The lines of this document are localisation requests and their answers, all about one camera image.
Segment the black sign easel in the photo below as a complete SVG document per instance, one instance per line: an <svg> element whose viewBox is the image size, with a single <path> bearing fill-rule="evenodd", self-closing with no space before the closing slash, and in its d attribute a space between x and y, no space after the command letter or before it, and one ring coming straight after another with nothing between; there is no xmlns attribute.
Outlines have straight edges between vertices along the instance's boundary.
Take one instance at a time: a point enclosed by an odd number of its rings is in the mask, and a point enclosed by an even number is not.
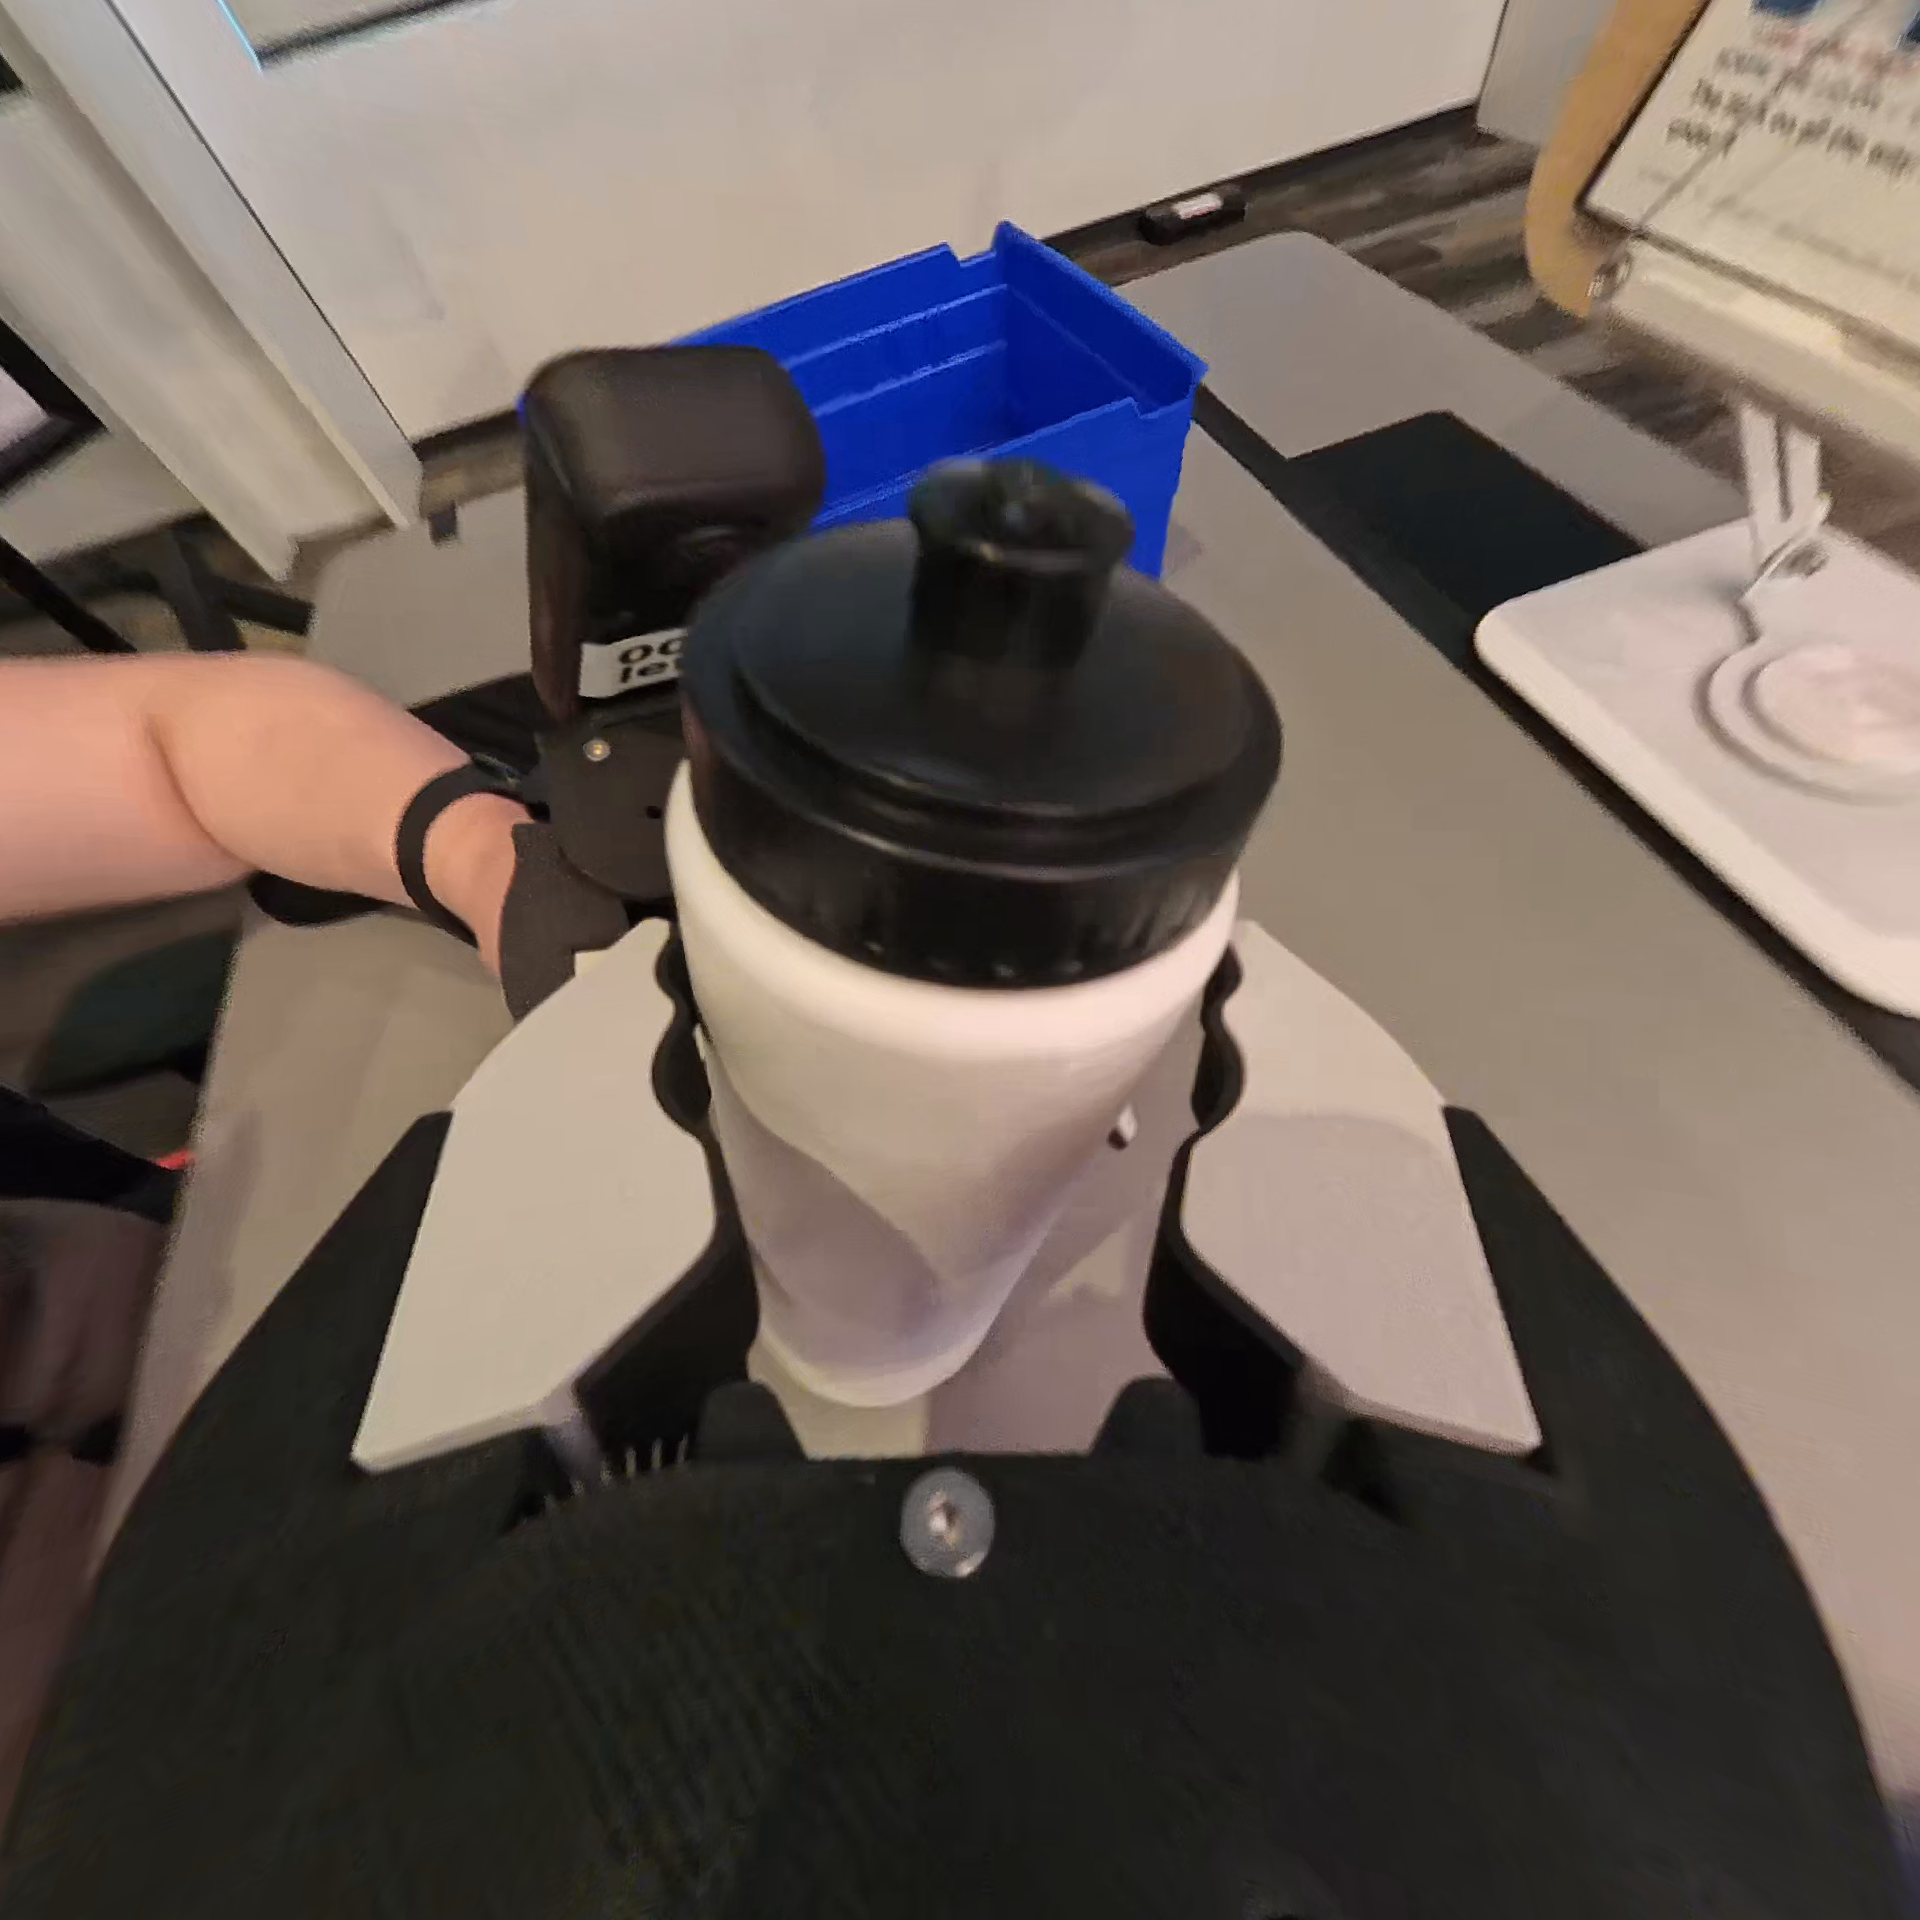
<svg viewBox="0 0 1920 1920"><path fill-rule="evenodd" d="M79 648L136 645L101 603L142 597L195 654L240 654L245 628L303 639L313 603L267 582L136 441L109 430L12 326L5 375L5 627L43 616Z"/></svg>

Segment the person's left forearm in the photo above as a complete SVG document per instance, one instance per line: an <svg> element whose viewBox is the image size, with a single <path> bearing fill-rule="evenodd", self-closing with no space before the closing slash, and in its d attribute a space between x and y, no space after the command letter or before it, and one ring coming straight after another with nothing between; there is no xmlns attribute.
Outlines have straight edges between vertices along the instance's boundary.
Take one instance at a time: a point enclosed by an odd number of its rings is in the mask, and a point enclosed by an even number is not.
<svg viewBox="0 0 1920 1920"><path fill-rule="evenodd" d="M1 668L1 920L273 873L400 901L400 816L463 765L367 687L276 656Z"/></svg>

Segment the printed instruction sheet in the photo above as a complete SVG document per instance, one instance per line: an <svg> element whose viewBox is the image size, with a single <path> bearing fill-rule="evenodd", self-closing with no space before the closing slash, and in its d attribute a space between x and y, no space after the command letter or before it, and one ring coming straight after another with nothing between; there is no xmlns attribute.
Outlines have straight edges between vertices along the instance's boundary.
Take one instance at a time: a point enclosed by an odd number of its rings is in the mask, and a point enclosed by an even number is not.
<svg viewBox="0 0 1920 1920"><path fill-rule="evenodd" d="M1915 350L1917 4L1707 4L1580 205Z"/></svg>

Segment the person's left hand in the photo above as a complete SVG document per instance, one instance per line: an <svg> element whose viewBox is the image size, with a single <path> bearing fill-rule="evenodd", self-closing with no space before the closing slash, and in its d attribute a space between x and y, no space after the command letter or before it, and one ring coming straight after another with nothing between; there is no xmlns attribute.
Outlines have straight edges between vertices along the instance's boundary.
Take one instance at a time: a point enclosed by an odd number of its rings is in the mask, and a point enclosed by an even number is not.
<svg viewBox="0 0 1920 1920"><path fill-rule="evenodd" d="M469 928L491 975L499 975L499 929L516 870L515 832L527 822L515 800L469 795L444 806L423 838L425 887Z"/></svg>

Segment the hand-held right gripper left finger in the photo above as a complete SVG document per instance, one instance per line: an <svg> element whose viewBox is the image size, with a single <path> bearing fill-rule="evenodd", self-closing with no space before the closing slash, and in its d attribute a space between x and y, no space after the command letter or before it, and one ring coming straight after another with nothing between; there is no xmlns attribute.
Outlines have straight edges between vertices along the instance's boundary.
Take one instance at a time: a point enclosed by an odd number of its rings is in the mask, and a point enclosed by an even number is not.
<svg viewBox="0 0 1920 1920"><path fill-rule="evenodd" d="M452 1099L352 1439L396 1471L542 1433L569 1473L693 1451L747 1376L755 1277L671 926L542 1001Z"/></svg>

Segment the blue plastic storage bin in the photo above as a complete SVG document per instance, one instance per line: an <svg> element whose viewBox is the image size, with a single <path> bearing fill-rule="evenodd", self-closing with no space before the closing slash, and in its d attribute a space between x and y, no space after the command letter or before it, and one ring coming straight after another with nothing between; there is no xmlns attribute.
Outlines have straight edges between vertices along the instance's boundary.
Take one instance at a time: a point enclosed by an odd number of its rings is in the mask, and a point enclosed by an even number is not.
<svg viewBox="0 0 1920 1920"><path fill-rule="evenodd" d="M1003 221L985 249L927 247L678 337L752 347L796 384L822 446L807 544L885 548L908 573L908 499L948 463L1038 463L1110 494L1126 564L1159 577L1207 361Z"/></svg>

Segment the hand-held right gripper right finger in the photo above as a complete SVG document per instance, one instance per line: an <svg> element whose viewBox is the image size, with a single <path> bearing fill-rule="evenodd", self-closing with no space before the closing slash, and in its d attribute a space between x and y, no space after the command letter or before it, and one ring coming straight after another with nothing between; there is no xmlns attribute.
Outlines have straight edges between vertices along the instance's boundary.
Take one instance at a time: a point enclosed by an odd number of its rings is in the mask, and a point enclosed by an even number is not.
<svg viewBox="0 0 1920 1920"><path fill-rule="evenodd" d="M1160 1251L1316 1408L1493 1455L1542 1441L1437 1086L1256 923L1203 1007Z"/></svg>

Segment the instruction sheet on stand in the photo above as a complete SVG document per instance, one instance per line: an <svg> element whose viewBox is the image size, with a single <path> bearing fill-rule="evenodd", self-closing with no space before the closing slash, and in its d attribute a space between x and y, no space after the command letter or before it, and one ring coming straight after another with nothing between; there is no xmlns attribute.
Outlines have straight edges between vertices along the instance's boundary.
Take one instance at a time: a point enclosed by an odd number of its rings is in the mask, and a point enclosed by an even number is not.
<svg viewBox="0 0 1920 1920"><path fill-rule="evenodd" d="M1822 455L1915 472L1917 347L1580 205L1705 7L1614 7L1523 236L1552 303L1725 391L1744 513L1502 605L1475 651L1823 979L1915 1016L1915 566L1832 526Z"/></svg>

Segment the white plastic bottle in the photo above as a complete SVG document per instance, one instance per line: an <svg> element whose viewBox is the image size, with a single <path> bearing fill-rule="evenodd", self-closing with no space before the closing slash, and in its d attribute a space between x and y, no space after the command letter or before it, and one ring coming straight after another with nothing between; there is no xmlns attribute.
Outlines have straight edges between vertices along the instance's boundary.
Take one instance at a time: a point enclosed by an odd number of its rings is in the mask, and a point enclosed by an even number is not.
<svg viewBox="0 0 1920 1920"><path fill-rule="evenodd" d="M1135 967L989 991L877 971L781 923L710 851L688 771L663 851L759 1341L814 1398L918 1400L991 1333L1195 1016L1238 876Z"/></svg>

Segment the black bottle lid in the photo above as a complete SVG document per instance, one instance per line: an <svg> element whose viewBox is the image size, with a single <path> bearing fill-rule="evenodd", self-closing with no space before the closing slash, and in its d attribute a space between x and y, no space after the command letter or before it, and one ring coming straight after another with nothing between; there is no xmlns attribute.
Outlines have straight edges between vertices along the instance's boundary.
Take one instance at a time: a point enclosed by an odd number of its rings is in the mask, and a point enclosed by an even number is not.
<svg viewBox="0 0 1920 1920"><path fill-rule="evenodd" d="M943 463L902 518L717 584L680 711L719 868L815 945L951 990L1081 985L1200 928L1283 724L1134 537L1081 478Z"/></svg>

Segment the black rectangular table pad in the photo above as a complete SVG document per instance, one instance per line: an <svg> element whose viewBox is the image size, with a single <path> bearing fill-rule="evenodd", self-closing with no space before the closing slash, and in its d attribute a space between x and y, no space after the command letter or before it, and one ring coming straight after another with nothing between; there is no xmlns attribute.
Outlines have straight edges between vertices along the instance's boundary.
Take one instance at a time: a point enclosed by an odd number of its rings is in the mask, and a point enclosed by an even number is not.
<svg viewBox="0 0 1920 1920"><path fill-rule="evenodd" d="M1644 544L1451 414L1423 414L1287 463L1316 537L1411 627L1469 659L1502 605Z"/></svg>

